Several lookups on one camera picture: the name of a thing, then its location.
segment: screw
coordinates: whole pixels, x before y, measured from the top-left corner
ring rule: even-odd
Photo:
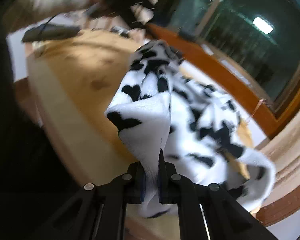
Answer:
[[[123,180],[130,180],[131,178],[132,178],[132,176],[128,173],[122,175]]]
[[[209,189],[212,191],[218,191],[220,189],[220,186],[217,183],[211,183],[209,185]]]
[[[171,179],[172,180],[180,180],[181,179],[181,175],[180,174],[172,174],[171,175]]]
[[[94,185],[92,183],[87,183],[83,188],[85,190],[92,190],[94,188]]]

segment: cow print fabric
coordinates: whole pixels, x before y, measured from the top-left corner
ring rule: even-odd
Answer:
[[[130,70],[106,110],[120,139],[146,172],[140,214],[154,218],[177,213],[175,205],[159,203],[160,149],[178,173],[201,185],[221,184],[251,211],[270,194],[275,167],[262,153],[240,141],[236,133],[240,113],[231,96],[183,77],[178,71],[182,61],[181,53],[164,41],[142,46],[131,55]],[[246,181],[235,172],[223,151],[247,164],[251,179]]]

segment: cow print blanket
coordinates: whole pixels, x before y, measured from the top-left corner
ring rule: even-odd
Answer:
[[[181,62],[182,55],[164,41],[142,46],[132,54],[130,70],[105,112],[146,172],[140,215],[153,218],[177,213],[176,205],[159,203],[160,149],[179,174],[205,186],[222,184],[250,212],[270,194],[275,167],[240,141],[236,133],[240,113],[231,96],[184,78],[178,71]],[[247,164],[249,180],[228,165],[223,151]]]

